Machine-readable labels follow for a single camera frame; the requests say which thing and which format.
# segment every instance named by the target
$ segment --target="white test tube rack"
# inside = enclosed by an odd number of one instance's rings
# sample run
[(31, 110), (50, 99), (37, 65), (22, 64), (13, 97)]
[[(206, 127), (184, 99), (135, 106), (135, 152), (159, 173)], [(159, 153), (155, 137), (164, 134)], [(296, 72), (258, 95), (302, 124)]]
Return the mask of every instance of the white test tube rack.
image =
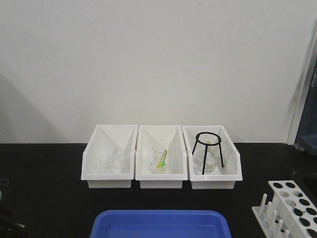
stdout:
[(267, 203), (252, 207), (267, 238), (317, 238), (317, 208), (292, 180), (269, 181), (274, 191)]

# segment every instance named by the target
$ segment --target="blue plastic tray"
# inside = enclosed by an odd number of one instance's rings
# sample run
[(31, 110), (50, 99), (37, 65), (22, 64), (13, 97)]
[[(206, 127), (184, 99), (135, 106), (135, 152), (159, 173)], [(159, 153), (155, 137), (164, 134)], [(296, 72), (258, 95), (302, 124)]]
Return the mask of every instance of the blue plastic tray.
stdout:
[(90, 238), (231, 238), (215, 211), (109, 210), (100, 213)]

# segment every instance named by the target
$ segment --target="black countertop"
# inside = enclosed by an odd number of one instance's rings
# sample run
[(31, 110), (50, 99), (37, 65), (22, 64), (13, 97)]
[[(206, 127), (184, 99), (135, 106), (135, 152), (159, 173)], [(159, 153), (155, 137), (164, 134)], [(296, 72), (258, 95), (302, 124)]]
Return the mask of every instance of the black countertop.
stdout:
[(236, 143), (243, 181), (233, 190), (89, 189), (81, 181), (86, 144), (0, 145), (0, 178), (10, 180), (3, 202), (12, 219), (24, 224), (28, 238), (88, 238), (95, 217), (113, 209), (214, 210), (228, 222), (233, 238), (265, 238), (252, 206), (263, 193), (272, 200), (269, 180), (293, 179), (295, 171), (317, 172), (317, 157), (293, 146)]

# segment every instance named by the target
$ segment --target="door frame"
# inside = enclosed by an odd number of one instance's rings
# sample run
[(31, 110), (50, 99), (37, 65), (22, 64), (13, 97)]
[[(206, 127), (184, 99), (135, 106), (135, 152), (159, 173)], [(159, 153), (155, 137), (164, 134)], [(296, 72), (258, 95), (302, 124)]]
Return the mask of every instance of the door frame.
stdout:
[(288, 136), (286, 143), (293, 145), (295, 143), (299, 123), (301, 122), (302, 113), (307, 98), (307, 93), (311, 85), (312, 76), (314, 73), (314, 68), (317, 60), (317, 22), (315, 22), (315, 27), (313, 31), (313, 36), (308, 44), (303, 70), (300, 76), (299, 85), (297, 88), (297, 100), (294, 108), (294, 113), (291, 121), (291, 125), (288, 131)]

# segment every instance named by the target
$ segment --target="yellow object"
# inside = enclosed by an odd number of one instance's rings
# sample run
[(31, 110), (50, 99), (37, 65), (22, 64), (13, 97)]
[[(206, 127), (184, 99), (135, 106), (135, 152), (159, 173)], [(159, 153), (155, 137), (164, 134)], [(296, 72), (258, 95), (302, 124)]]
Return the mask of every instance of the yellow object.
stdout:
[(163, 152), (163, 154), (162, 154), (162, 157), (160, 158), (159, 163), (158, 163), (158, 165), (157, 165), (158, 168), (160, 168), (160, 167), (162, 167), (162, 166), (165, 165), (165, 158), (166, 158), (166, 156), (167, 156), (167, 150), (165, 149), (164, 152)]

